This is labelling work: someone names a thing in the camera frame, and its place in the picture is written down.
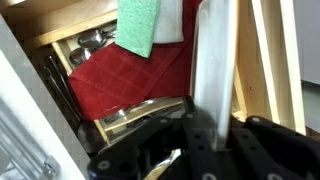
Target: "spoon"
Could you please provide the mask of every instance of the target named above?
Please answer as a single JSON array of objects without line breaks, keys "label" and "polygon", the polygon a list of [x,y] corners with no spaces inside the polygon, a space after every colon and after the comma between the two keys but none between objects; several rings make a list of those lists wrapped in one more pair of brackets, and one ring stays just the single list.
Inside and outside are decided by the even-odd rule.
[{"label": "spoon", "polygon": [[72,65],[78,67],[81,63],[88,60],[93,53],[93,49],[80,47],[70,53],[69,59]]},{"label": "spoon", "polygon": [[81,47],[99,49],[108,39],[116,36],[116,28],[109,31],[101,31],[99,29],[90,29],[81,33],[78,38],[78,44]]}]

